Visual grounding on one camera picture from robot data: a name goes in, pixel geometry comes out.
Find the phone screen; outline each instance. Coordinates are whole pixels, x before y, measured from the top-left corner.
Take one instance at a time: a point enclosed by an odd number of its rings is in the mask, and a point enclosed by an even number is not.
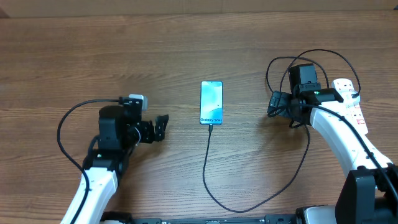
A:
[[[223,123],[223,82],[202,81],[200,94],[200,123]]]

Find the wooden tabletop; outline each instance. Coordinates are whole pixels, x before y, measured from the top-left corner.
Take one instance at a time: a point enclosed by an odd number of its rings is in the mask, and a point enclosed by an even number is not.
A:
[[[107,210],[135,218],[260,217],[335,203],[345,177],[313,129],[303,167],[285,192],[242,214],[214,203],[201,179],[208,128],[199,124],[200,82],[224,83],[209,188],[227,207],[244,210],[291,179],[307,143],[303,128],[266,118],[271,93],[264,72],[274,57],[315,48],[346,56],[361,80],[368,138],[398,161],[397,24],[395,11],[0,20],[0,223],[59,223],[81,174],[57,146],[58,122],[81,101],[130,93],[148,97],[144,119],[169,114],[170,121],[163,142],[136,148]],[[307,57],[330,80],[354,81],[336,55]],[[274,88],[289,63],[271,67]],[[104,105],[77,109],[64,124],[62,142],[79,163],[98,134]]]

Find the cable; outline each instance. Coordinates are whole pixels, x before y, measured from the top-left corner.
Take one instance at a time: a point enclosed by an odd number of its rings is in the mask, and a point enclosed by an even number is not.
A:
[[[76,211],[75,216],[72,218],[72,221],[70,222],[71,224],[75,223],[77,217],[79,216],[79,214],[80,214],[80,212],[81,212],[81,210],[82,210],[82,208],[83,208],[83,206],[84,206],[84,204],[86,202],[88,192],[90,191],[90,183],[88,182],[88,176],[87,176],[85,170],[65,151],[65,148],[62,146],[61,137],[60,137],[60,135],[61,135],[61,127],[62,127],[63,122],[67,118],[67,116],[74,109],[76,109],[76,108],[78,108],[80,106],[86,105],[88,103],[97,103],[97,102],[119,102],[119,100],[101,99],[101,100],[88,100],[88,101],[84,101],[82,103],[79,103],[79,104],[75,105],[74,107],[72,107],[67,113],[65,113],[65,115],[63,115],[60,123],[58,124],[58,128],[57,128],[57,142],[58,142],[58,146],[60,147],[61,152],[69,159],[70,162],[73,163],[73,165],[75,165],[81,171],[81,173],[83,174],[83,176],[85,178],[85,181],[86,181],[85,194],[83,196],[83,199],[81,200],[81,203],[80,203],[80,205],[79,205],[79,207],[78,207],[78,209]]]
[[[245,213],[245,212],[251,211],[251,210],[253,210],[253,209],[255,209],[255,208],[261,206],[262,204],[264,204],[264,203],[270,201],[270,200],[273,199],[274,197],[278,196],[280,193],[282,193],[284,190],[286,190],[286,188],[288,188],[288,187],[292,184],[292,182],[293,182],[294,179],[296,178],[297,174],[299,173],[299,170],[300,170],[300,168],[301,168],[301,166],[302,166],[302,164],[303,164],[303,162],[304,162],[305,156],[307,155],[308,148],[310,147],[311,137],[310,137],[310,131],[308,130],[307,125],[304,125],[304,128],[305,128],[305,130],[306,130],[306,132],[307,132],[307,136],[308,136],[307,147],[305,148],[305,152],[304,152],[304,155],[303,155],[302,160],[300,161],[300,165],[298,165],[298,168],[297,168],[297,170],[296,170],[296,173],[294,174],[294,176],[292,177],[292,179],[289,181],[289,183],[287,183],[287,184],[285,185],[285,187],[283,187],[282,189],[280,189],[280,190],[279,190],[278,192],[276,192],[274,195],[272,195],[271,197],[269,197],[269,198],[263,200],[262,202],[258,203],[257,205],[255,205],[255,206],[253,206],[253,207],[251,207],[251,208],[248,208],[248,209],[246,209],[246,210],[239,211],[239,210],[232,210],[232,209],[230,209],[230,208],[225,207],[222,203],[220,203],[220,202],[213,196],[213,194],[211,194],[209,188],[207,187],[206,180],[205,180],[205,171],[206,171],[207,156],[208,156],[208,153],[209,153],[211,132],[212,132],[212,130],[213,130],[213,125],[209,125],[209,139],[208,139],[208,142],[207,142],[207,150],[206,150],[206,156],[205,156],[205,163],[204,163],[204,165],[203,165],[203,172],[202,172],[203,184],[205,185],[205,188],[206,188],[207,193],[208,193],[208,194],[210,195],[210,197],[211,197],[219,206],[221,206],[223,209],[225,209],[225,210],[227,210],[227,211],[229,211],[229,212],[234,212],[234,213]]]
[[[352,66],[352,64],[347,60],[347,58],[345,58],[344,56],[342,56],[341,54],[334,52],[332,50],[327,50],[327,49],[312,49],[312,50],[306,50],[303,53],[299,54],[297,56],[297,58],[299,58],[301,55],[308,53],[308,52],[314,52],[314,51],[323,51],[323,52],[329,52],[335,55],[338,55],[339,57],[341,57],[347,64],[348,66],[351,68],[351,70],[353,71],[356,81],[358,82],[358,92],[356,94],[353,94],[353,98],[357,98],[359,96],[359,93],[361,92],[361,84],[359,82],[359,78],[358,75],[356,74],[356,71],[354,69],[354,67]],[[289,69],[291,68],[291,66],[293,65],[293,63],[297,60],[297,58],[293,59],[293,61],[290,63],[290,65],[286,68],[286,71],[284,73],[284,75],[282,76],[282,80],[280,81],[280,87],[279,87],[279,91],[282,91],[282,83],[284,81],[284,78],[286,76],[286,73],[289,71]]]
[[[308,108],[320,109],[320,110],[326,111],[327,113],[330,113],[330,114],[336,116],[337,118],[339,118],[340,120],[342,120],[350,128],[350,130],[354,133],[354,135],[358,139],[359,143],[361,143],[361,145],[364,148],[366,154],[369,156],[369,158],[372,160],[374,165],[377,167],[377,169],[379,170],[379,172],[381,173],[383,178],[386,180],[388,188],[391,191],[391,193],[393,194],[396,202],[398,202],[398,194],[397,194],[397,191],[395,190],[392,182],[390,181],[390,178],[388,178],[387,174],[383,171],[381,165],[378,163],[376,158],[373,156],[373,153],[369,150],[369,148],[367,147],[367,145],[363,141],[361,135],[357,132],[357,130],[354,128],[354,126],[349,121],[347,121],[347,119],[344,116],[341,116],[340,114],[338,114],[338,113],[336,113],[336,112],[334,112],[332,110],[329,110],[327,108],[324,108],[322,106],[306,105],[306,104],[297,103],[297,104],[291,104],[291,105],[288,105],[288,106],[284,105],[284,106],[280,106],[278,108],[274,108],[272,111],[270,111],[268,113],[268,117],[271,118],[271,117],[276,116],[275,113],[273,113],[273,112],[275,112],[277,110],[280,110],[280,109],[285,109],[286,110],[287,108],[293,108],[293,107],[308,107]]]
[[[327,85],[327,88],[329,88],[329,79],[328,79],[328,75],[326,74],[325,69],[323,69],[323,67],[322,67],[318,62],[316,62],[316,61],[314,61],[314,60],[311,60],[311,59],[309,59],[309,58],[305,58],[305,57],[284,56],[284,57],[276,57],[276,58],[272,59],[271,62],[269,62],[269,65],[268,65],[268,68],[267,68],[267,71],[266,71],[266,82],[267,82],[267,85],[268,85],[269,90],[270,90],[272,93],[273,93],[274,91],[272,90],[272,88],[271,88],[271,86],[270,86],[270,84],[269,84],[269,81],[268,81],[268,71],[269,71],[269,68],[271,67],[271,64],[272,64],[274,61],[276,61],[276,60],[278,60],[278,59],[283,59],[283,58],[291,58],[291,59],[295,59],[295,60],[297,60],[297,59],[306,60],[306,61],[308,61],[308,62],[314,63],[315,65],[318,65],[318,67],[321,68],[323,74],[325,75],[326,85]]]

